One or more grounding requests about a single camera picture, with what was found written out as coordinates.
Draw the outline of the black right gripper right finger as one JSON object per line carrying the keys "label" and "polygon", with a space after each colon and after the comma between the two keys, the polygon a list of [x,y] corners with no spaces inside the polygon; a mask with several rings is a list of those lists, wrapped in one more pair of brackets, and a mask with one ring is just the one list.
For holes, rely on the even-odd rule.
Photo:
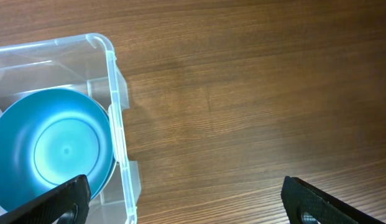
{"label": "black right gripper right finger", "polygon": [[294,224],[384,224],[298,177],[284,178],[281,199],[289,222]]}

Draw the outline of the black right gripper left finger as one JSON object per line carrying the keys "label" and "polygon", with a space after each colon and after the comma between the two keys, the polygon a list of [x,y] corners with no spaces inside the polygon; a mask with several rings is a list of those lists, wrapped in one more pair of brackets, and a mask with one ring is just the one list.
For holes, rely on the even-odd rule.
{"label": "black right gripper left finger", "polygon": [[0,216],[0,224],[86,222],[91,191],[85,175],[78,175],[32,201]]}

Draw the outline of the dark blue plastic plate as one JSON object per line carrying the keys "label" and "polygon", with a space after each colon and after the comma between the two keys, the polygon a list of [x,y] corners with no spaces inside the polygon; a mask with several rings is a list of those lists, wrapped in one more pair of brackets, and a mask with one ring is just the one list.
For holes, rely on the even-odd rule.
{"label": "dark blue plastic plate", "polygon": [[0,117],[0,207],[7,212],[81,174],[95,197],[114,165],[109,116],[82,93],[39,91]]}

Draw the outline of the clear plastic storage bin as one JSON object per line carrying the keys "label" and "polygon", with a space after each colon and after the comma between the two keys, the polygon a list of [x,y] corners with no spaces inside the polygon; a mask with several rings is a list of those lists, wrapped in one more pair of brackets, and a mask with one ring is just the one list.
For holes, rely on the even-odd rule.
{"label": "clear plastic storage bin", "polygon": [[90,200],[88,223],[136,223],[139,168],[127,156],[122,111],[127,84],[112,43],[90,33],[0,47],[0,117],[33,93],[67,89],[82,93],[109,116],[115,165],[104,188]]}

